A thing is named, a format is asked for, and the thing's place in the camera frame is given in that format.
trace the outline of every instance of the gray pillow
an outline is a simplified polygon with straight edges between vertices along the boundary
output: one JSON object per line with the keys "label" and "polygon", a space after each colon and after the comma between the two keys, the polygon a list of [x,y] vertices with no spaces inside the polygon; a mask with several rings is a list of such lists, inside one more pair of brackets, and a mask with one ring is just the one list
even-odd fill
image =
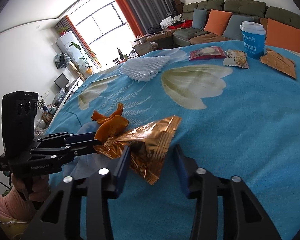
{"label": "gray pillow", "polygon": [[208,11],[207,9],[205,10],[194,9],[192,28],[203,30],[207,19],[207,11]]}
{"label": "gray pillow", "polygon": [[231,40],[243,41],[240,25],[242,24],[242,22],[252,21],[252,17],[247,17],[243,15],[232,15],[229,20],[228,26],[222,36]]}

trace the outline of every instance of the silver screw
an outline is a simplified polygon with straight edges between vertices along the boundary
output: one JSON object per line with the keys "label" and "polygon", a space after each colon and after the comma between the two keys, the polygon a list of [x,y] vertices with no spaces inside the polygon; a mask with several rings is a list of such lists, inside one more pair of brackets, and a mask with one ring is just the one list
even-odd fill
{"label": "silver screw", "polygon": [[233,176],[231,179],[233,182],[237,182],[237,183],[241,181],[241,178],[239,176]]}
{"label": "silver screw", "polygon": [[207,173],[207,170],[204,168],[197,168],[196,173],[200,175],[204,175]]}
{"label": "silver screw", "polygon": [[109,173],[109,170],[108,170],[107,168],[103,168],[103,169],[100,169],[100,170],[98,171],[98,173],[99,173],[100,175],[106,175],[106,174]]}
{"label": "silver screw", "polygon": [[73,180],[73,178],[72,178],[71,176],[66,176],[66,177],[63,178],[63,182],[64,182],[64,183],[69,183],[69,182],[71,182],[72,180]]}

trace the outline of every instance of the snack wrapper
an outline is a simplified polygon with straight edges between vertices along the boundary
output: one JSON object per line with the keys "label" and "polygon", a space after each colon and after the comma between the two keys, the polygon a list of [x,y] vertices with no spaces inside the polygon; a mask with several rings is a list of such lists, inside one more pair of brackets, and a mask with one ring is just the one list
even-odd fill
{"label": "snack wrapper", "polygon": [[223,61],[224,66],[249,68],[249,64],[247,62],[247,54],[245,52],[235,49],[228,49],[226,53],[227,56]]}
{"label": "snack wrapper", "polygon": [[119,136],[111,135],[103,145],[95,145],[97,153],[111,159],[119,158],[124,147],[130,146],[130,168],[153,185],[161,169],[181,117],[170,116],[148,123]]}
{"label": "snack wrapper", "polygon": [[260,62],[276,70],[279,70],[294,79],[297,78],[295,71],[295,62],[288,59],[272,49],[267,48],[267,52],[260,58]]}
{"label": "snack wrapper", "polygon": [[189,60],[225,58],[226,54],[220,47],[212,46],[190,52]]}

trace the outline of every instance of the window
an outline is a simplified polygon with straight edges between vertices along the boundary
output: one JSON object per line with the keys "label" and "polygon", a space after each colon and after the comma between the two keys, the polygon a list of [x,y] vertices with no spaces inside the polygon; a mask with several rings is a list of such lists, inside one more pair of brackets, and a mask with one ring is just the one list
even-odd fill
{"label": "window", "polygon": [[114,0],[90,0],[72,14],[71,21],[96,54],[102,68],[114,65],[119,48],[129,55],[135,39],[126,19]]}

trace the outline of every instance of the pink sleeve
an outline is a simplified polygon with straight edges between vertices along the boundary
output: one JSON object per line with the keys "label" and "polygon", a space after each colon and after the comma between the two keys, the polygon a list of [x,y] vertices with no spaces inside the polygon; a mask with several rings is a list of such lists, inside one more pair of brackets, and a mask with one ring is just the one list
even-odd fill
{"label": "pink sleeve", "polygon": [[0,218],[30,221],[33,216],[34,212],[14,187],[5,197],[0,195]]}

